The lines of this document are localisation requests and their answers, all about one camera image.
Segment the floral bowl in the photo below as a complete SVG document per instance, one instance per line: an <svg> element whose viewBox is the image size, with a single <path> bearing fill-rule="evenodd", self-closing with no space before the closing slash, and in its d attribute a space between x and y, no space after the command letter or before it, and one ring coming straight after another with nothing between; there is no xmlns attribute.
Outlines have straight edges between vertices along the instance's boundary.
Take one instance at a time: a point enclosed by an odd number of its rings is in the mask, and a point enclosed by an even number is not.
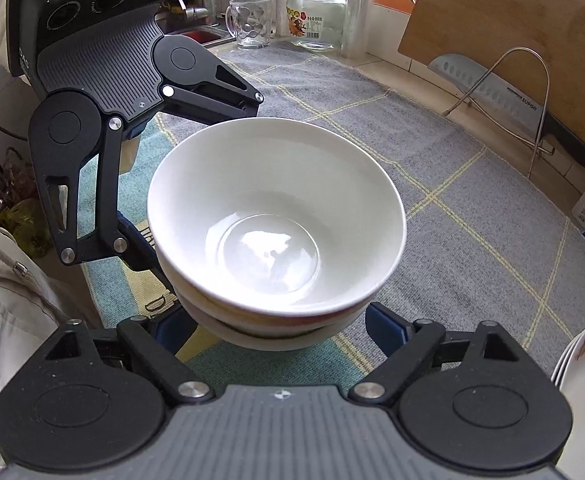
<svg viewBox="0 0 585 480"><path fill-rule="evenodd" d="M213 318L213 316L208 315L201 309L195 307L181 294L176 294L176 297L178 297L178 301L188 315L198 325L204 327L214 336L238 347L267 352L299 350L314 346L314 344L320 344L332 336L337 335L341 330L349 327L365 311L365 307L359 308L352 314L341 316L341 318L338 318L338 320L333 323L329 323L328 325L317 328L316 330L308 330L307 332L298 335L261 337L241 332L240 330L236 330L236 328Z"/></svg>
<svg viewBox="0 0 585 480"><path fill-rule="evenodd" d="M213 318L233 326L241 332L261 337L293 336L308 330L316 330L369 304L369 300L367 300L355 304L354 307L321 315L253 312L246 308L233 306L228 302L212 299L178 274L175 266L163 256L160 250L157 252L157 258L163 273L166 274L175 292L183 295L195 307L213 316Z"/></svg>

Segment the plain white bowl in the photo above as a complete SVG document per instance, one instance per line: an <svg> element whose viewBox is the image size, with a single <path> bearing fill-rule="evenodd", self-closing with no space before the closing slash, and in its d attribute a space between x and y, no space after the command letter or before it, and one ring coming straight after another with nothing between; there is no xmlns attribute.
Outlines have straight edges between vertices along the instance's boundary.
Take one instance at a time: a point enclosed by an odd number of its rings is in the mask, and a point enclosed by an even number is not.
<svg viewBox="0 0 585 480"><path fill-rule="evenodd" d="M152 177L147 219L166 271L251 312L325 315L377 294L406 244L399 192L370 154L307 122L204 128Z"/></svg>

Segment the lower stacked plates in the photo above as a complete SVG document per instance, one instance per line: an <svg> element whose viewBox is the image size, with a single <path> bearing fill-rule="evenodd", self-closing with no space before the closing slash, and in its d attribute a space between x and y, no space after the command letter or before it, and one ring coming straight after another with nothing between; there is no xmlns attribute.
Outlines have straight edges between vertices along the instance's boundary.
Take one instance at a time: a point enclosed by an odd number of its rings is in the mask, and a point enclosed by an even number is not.
<svg viewBox="0 0 585 480"><path fill-rule="evenodd" d="M570 343L567 345L567 348L563 350L558 363L556 364L553 372L551 373L550 380L557 388L560 388L563 375L565 374L565 369L567 368L568 363L572 358L572 355L575 349L577 348L577 343L580 341L580 339L581 334L578 334L570 341Z"/></svg>

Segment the kitchen knife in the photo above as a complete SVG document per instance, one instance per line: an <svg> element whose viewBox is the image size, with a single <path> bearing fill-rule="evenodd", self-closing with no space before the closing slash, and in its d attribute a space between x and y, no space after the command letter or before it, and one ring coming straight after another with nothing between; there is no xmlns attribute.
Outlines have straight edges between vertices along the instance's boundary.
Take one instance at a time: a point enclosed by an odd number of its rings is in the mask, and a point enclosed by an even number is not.
<svg viewBox="0 0 585 480"><path fill-rule="evenodd" d="M463 96L472 89L466 100L499 128L527 144L531 150L534 148L537 132L540 131L541 140L552 136L585 168L585 142L550 112L545 112L545 116L542 116L542 104L501 76L492 72L477 86L487 68L458 53L439 55L429 63L428 68L455 86ZM543 147L542 141L539 142L539 151L547 155L554 154L552 148Z"/></svg>

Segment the red basin in sink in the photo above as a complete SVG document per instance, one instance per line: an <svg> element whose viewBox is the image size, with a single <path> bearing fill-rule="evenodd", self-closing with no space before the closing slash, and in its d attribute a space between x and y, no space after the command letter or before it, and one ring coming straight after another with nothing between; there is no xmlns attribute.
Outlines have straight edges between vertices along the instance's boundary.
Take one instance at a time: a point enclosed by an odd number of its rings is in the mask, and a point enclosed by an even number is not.
<svg viewBox="0 0 585 480"><path fill-rule="evenodd" d="M202 44L206 48L212 48L219 44L227 44L227 42L233 41L230 36L210 29L187 30L187 32L183 32L183 36L197 41L198 44Z"/></svg>

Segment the glass mug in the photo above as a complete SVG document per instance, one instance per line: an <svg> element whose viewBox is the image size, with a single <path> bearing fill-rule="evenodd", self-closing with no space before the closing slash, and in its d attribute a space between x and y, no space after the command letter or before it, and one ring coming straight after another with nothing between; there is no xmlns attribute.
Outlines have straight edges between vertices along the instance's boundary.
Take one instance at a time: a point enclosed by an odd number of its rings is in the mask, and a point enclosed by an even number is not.
<svg viewBox="0 0 585 480"><path fill-rule="evenodd" d="M271 43L274 0L230 0L225 25L240 49L262 49Z"/></svg>

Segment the yellow plastic bag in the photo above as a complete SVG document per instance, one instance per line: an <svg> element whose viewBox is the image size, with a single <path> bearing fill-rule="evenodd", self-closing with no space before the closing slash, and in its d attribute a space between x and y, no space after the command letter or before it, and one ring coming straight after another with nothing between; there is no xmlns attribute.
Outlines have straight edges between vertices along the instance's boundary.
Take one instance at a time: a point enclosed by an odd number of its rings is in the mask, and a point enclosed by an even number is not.
<svg viewBox="0 0 585 480"><path fill-rule="evenodd" d="M4 209L1 220L18 246L32 259L43 258L54 247L41 204L35 198Z"/></svg>

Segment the glass jar yellow lid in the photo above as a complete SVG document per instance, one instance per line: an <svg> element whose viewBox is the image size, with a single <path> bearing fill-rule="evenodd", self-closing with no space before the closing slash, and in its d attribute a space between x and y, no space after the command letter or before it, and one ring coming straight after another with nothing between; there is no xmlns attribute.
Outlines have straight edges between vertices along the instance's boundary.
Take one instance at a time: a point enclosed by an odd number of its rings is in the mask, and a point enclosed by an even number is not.
<svg viewBox="0 0 585 480"><path fill-rule="evenodd" d="M291 44L325 52L341 48L347 0L287 0Z"/></svg>

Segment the wooden cutting board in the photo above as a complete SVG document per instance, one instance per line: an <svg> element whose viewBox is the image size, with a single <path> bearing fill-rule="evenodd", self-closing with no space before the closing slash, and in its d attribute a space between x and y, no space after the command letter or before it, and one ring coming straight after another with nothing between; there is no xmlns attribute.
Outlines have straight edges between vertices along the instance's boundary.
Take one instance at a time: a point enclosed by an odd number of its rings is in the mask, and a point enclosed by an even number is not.
<svg viewBox="0 0 585 480"><path fill-rule="evenodd" d="M495 65L585 142L585 0L417 0L399 53Z"/></svg>

